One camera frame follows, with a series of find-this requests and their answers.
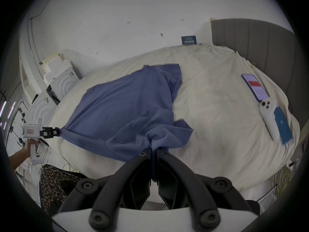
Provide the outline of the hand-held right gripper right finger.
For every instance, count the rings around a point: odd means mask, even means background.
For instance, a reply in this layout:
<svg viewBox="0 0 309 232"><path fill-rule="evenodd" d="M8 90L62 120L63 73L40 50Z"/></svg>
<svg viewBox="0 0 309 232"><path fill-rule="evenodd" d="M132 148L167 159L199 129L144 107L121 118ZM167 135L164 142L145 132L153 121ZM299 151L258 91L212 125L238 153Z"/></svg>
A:
<svg viewBox="0 0 309 232"><path fill-rule="evenodd" d="M156 150L156 180L168 209L190 208L194 230L218 228L224 221L219 208L260 215L259 203L245 200L228 178L196 174L164 149Z"/></svg>

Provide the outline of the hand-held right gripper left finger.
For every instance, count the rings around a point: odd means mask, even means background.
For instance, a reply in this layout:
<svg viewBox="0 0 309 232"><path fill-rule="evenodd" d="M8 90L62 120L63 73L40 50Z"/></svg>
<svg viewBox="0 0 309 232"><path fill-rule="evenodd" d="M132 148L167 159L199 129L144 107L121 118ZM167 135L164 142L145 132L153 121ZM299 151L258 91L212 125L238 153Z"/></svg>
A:
<svg viewBox="0 0 309 232"><path fill-rule="evenodd" d="M72 213L77 224L82 221L78 212L90 209L88 215L83 215L86 221L82 225L90 230L116 230L119 209L141 210L150 196L150 154L150 149L143 150L113 175L81 179L58 215Z"/></svg>

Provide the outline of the person's left hand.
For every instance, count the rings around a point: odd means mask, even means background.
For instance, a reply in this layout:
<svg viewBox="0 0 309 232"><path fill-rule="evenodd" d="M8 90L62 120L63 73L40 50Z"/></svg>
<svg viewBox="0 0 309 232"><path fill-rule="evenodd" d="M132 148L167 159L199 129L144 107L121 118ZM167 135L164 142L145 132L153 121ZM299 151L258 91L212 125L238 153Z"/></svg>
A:
<svg viewBox="0 0 309 232"><path fill-rule="evenodd" d="M31 145L35 145L36 152L38 150L38 146L40 145L40 141L36 141L34 139L27 139L26 144L23 148L23 159L26 160L30 157L31 154Z"/></svg>

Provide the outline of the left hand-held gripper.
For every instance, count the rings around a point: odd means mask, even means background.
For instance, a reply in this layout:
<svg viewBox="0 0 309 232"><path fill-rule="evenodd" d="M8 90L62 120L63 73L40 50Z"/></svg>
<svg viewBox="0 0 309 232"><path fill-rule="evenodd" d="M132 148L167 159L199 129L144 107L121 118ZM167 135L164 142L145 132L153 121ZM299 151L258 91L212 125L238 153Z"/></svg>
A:
<svg viewBox="0 0 309 232"><path fill-rule="evenodd" d="M49 136L48 131L42 126L42 119L37 118L35 124L23 123L21 125L22 136L26 139L39 141L40 139L47 139ZM60 129L58 127L50 129L50 136L60 137ZM37 154L36 143L30 145L30 161L32 165L44 164L44 153Z"/></svg>

